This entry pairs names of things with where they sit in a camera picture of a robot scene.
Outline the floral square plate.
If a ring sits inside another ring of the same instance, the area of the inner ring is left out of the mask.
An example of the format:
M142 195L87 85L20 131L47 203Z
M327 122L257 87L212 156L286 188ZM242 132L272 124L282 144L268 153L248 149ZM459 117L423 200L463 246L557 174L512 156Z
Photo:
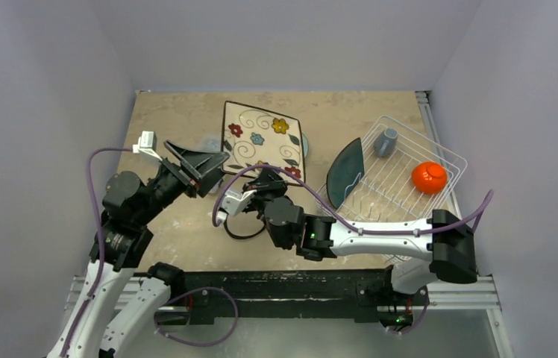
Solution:
M223 172L235 175L249 166L266 163L305 181L307 149L297 119L235 101L225 102L221 150L230 157L222 164Z

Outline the teal square plate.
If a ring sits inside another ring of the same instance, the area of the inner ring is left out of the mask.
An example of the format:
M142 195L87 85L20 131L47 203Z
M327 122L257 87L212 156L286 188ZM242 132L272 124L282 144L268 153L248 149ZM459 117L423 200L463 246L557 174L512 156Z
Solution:
M364 175L362 140L356 138L340 151L327 172L326 192L332 208L340 208Z

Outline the grey mug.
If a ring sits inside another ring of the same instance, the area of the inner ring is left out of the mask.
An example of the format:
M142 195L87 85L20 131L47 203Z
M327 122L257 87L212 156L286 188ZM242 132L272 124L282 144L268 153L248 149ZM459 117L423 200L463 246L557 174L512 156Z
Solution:
M393 128L380 132L374 141L374 152L377 157L388 157L393 154L397 140L398 132Z

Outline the orange bowl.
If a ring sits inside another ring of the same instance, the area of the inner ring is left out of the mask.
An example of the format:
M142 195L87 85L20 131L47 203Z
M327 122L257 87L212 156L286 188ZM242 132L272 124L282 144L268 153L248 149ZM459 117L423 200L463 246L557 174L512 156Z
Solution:
M446 169L436 162L418 164L411 173L411 181L417 190L428 195L441 192L448 183Z

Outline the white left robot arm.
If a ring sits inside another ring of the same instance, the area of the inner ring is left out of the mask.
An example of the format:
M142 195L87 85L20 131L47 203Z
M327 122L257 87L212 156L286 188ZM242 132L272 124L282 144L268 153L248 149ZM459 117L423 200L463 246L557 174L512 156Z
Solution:
M176 162L151 145L136 144L135 154L157 161L156 175L143 182L135 172L119 172L108 180L102 202L94 204L97 229L84 287L49 357L120 357L158 307L183 300L184 273L158 263L129 302L116 309L153 237L148 224L181 195L205 197L223 177L221 165L229 158L169 140L164 145Z

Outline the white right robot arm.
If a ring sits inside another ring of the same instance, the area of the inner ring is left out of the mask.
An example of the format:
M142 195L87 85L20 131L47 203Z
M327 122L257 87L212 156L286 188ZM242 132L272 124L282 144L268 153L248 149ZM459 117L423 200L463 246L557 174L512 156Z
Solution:
M287 185L270 169L242 187L244 212L255 212L273 245L310 261L356 254L404 257L381 286L383 297L398 304L437 280L477 281L474 232L448 210L407 222L356 222L307 214L287 195Z

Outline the clear plastic box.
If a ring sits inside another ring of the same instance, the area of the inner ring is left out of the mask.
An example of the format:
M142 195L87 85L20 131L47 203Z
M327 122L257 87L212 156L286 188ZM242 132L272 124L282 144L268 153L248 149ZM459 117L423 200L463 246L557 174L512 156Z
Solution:
M206 152L222 151L222 136L218 134L205 134L199 142L199 148Z

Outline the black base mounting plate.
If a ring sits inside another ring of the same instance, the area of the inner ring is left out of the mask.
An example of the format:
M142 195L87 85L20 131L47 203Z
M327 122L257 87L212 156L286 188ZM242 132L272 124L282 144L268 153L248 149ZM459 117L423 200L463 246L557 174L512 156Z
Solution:
M427 303L427 287L413 294L392 289L388 268L299 271L187 271L175 279L158 321L186 318L193 325L217 318L325 318L384 327L409 327Z

